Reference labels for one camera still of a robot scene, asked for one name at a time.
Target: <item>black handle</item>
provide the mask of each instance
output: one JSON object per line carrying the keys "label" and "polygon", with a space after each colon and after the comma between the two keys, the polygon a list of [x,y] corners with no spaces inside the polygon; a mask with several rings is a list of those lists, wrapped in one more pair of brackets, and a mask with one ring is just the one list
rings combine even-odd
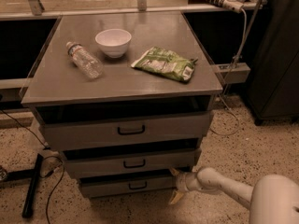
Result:
{"label": "black handle", "polygon": [[131,183],[129,183],[129,189],[130,190],[145,189],[147,186],[148,186],[148,182],[147,181],[144,182],[143,186],[141,186],[141,187],[135,187],[135,188],[132,188]]}
{"label": "black handle", "polygon": [[119,135],[134,135],[134,134],[141,134],[144,131],[146,131],[146,126],[142,125],[141,130],[139,131],[130,131],[130,132],[124,132],[121,130],[121,127],[118,127],[118,133]]}
{"label": "black handle", "polygon": [[125,168],[141,168],[141,167],[143,167],[143,166],[145,166],[146,165],[146,160],[143,160],[142,161],[142,164],[139,164],[139,165],[133,165],[133,166],[128,166],[126,163],[125,163],[125,161],[123,162],[123,167],[125,167]]}

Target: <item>bowl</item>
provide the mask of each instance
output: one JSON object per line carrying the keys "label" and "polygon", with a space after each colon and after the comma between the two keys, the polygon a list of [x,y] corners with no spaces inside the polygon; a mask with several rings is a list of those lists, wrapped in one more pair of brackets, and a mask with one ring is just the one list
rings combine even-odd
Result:
{"label": "bowl", "polygon": [[129,48],[131,34],[122,29],[109,29],[96,35],[95,41],[108,57],[119,58]]}

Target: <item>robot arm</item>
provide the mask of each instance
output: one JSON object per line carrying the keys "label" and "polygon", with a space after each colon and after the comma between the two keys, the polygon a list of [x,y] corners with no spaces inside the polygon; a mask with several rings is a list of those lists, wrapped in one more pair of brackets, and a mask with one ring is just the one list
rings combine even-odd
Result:
{"label": "robot arm", "polygon": [[223,191],[250,211],[249,224],[299,223],[299,186],[285,176],[267,175],[252,187],[213,168],[204,167],[196,173],[172,173],[177,177],[178,195],[195,190]]}

